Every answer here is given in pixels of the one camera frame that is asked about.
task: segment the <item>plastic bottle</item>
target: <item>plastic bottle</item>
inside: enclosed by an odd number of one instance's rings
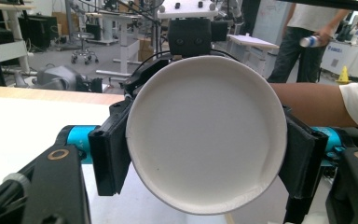
[[[300,40],[300,46],[304,48],[315,48],[321,46],[319,36],[311,35]]]

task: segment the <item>floor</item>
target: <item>floor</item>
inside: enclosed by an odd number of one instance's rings
[[[119,83],[110,80],[110,76],[99,75],[96,70],[107,70],[119,72],[119,63],[114,63],[113,59],[118,59],[120,56],[119,44],[113,44],[111,46],[88,44],[89,49],[95,51],[95,54],[99,58],[99,63],[91,62],[90,64],[84,64],[81,61],[78,63],[71,63],[71,50],[57,51],[55,48],[50,48],[46,52],[34,53],[34,56],[29,57],[29,64],[33,71],[43,69],[47,66],[60,66],[68,65],[74,68],[80,75],[88,77],[90,79],[101,77],[103,84],[107,85],[105,90],[106,94],[123,94],[123,90],[120,88]],[[237,57],[241,57],[241,49],[237,50]],[[275,57],[273,55],[268,56],[267,66],[265,73],[268,74],[272,70]],[[129,72],[136,69],[138,65],[130,64]],[[296,81],[297,66],[293,69],[288,82]],[[337,85],[334,81],[337,77],[331,74],[323,72],[321,75],[320,83]],[[7,85],[14,83],[14,78],[11,75],[6,75]],[[328,181],[322,181],[319,187],[318,196],[314,200],[314,204],[310,210],[311,213],[325,212],[324,199],[329,191],[330,183]],[[268,191],[255,200],[253,203],[244,206],[243,208],[234,211],[232,213],[235,223],[240,224],[255,224],[255,223],[282,223],[283,215],[285,212],[284,206],[287,199],[287,193],[279,178],[268,189]]]

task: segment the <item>cable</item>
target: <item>cable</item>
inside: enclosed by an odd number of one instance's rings
[[[30,71],[37,72],[37,70],[34,69],[33,67],[30,67]]]
[[[222,53],[222,54],[225,54],[225,55],[227,55],[228,57],[230,57],[231,59],[234,59],[235,61],[237,61],[237,62],[241,62],[240,60],[238,60],[236,57],[234,57],[234,56],[232,56],[231,54],[229,54],[229,53],[227,53],[227,52],[225,52],[225,51],[222,51],[222,50],[220,50],[220,49],[211,49],[211,51],[215,51],[215,52],[219,52],[219,53]]]
[[[32,45],[30,52],[37,53],[37,54],[43,54],[44,52],[48,51],[48,49],[41,49],[35,45]]]
[[[164,50],[164,51],[160,51],[160,52],[157,52],[155,54],[153,54],[152,56],[148,57],[146,60],[144,60],[141,64],[139,64],[139,66],[135,69],[135,71],[133,71],[133,74],[136,73],[142,66],[144,66],[144,64],[149,61],[150,59],[154,58],[154,57],[157,57],[158,55],[160,54],[163,54],[163,53],[169,53],[170,51],[169,50]]]
[[[31,47],[32,47],[31,38],[28,38],[27,40],[25,40],[25,47],[27,48],[27,51],[30,52]]]
[[[20,183],[13,180],[6,182],[10,183],[9,186],[2,193],[0,193],[0,212],[5,205],[9,204],[11,200],[22,191]]]
[[[50,31],[57,34],[58,33],[58,26],[54,26],[54,25],[50,26]]]

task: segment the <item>person's arm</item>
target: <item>person's arm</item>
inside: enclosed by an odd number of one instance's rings
[[[270,84],[281,103],[309,126],[358,127],[344,105],[339,86],[315,83]]]
[[[332,34],[332,31],[338,27],[339,23],[344,20],[348,13],[349,11],[347,9],[340,9],[331,21],[329,21],[319,31],[315,32],[315,35],[318,35],[320,37],[322,46],[328,44],[331,38],[330,35]]]
[[[286,21],[284,22],[282,37],[284,37],[284,34],[286,33],[287,23],[289,23],[289,21],[292,19],[293,13],[295,13],[295,9],[296,9],[296,3],[292,3],[292,5],[290,6],[290,9],[289,9],[289,12],[287,14]]]

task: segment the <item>hand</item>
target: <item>hand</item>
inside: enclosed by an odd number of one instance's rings
[[[319,40],[321,41],[321,46],[325,46],[330,42],[331,39],[330,34],[332,30],[333,28],[331,26],[326,25],[322,29],[314,33],[314,35],[319,36]]]

